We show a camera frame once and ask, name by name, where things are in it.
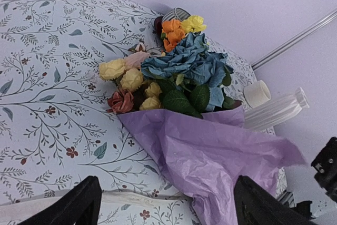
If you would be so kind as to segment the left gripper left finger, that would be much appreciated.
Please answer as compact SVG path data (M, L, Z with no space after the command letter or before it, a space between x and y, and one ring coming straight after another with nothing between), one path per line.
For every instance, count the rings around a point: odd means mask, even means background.
M101 200L102 189L98 177L88 176L54 204L21 224L97 224Z

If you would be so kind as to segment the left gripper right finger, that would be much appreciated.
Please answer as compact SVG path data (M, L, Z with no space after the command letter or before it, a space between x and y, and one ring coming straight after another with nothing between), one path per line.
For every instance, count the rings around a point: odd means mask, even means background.
M308 218L282 205L248 176L239 176L234 187L239 225L314 224Z

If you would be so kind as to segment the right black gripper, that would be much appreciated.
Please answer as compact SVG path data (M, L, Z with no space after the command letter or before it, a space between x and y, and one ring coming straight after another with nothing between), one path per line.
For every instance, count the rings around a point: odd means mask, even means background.
M316 170L314 179L336 206L336 137L329 139L325 147L312 161L311 167ZM315 219L324 214L323 210L328 206L327 204L319 204L318 211L312 212L311 204L312 201L310 200L302 201L298 203L300 207L295 209L307 219Z

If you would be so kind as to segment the purple pink wrapping paper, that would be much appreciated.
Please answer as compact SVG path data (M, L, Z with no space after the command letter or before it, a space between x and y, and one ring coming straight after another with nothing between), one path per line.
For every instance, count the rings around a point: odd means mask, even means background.
M234 186L239 176L275 194L279 169L305 164L288 139L246 129L242 106L200 119L165 109L118 118L161 175L193 199L201 224L237 224Z

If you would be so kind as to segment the artificial flower bouquet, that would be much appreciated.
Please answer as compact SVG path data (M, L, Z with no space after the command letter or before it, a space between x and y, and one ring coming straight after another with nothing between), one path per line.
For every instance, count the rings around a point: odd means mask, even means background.
M165 21L160 55L139 47L125 58L101 63L100 78L116 85L107 101L109 112L166 109L201 118L203 113L239 107L241 101L224 92L233 73L227 54L209 49L205 29L204 18L197 15Z

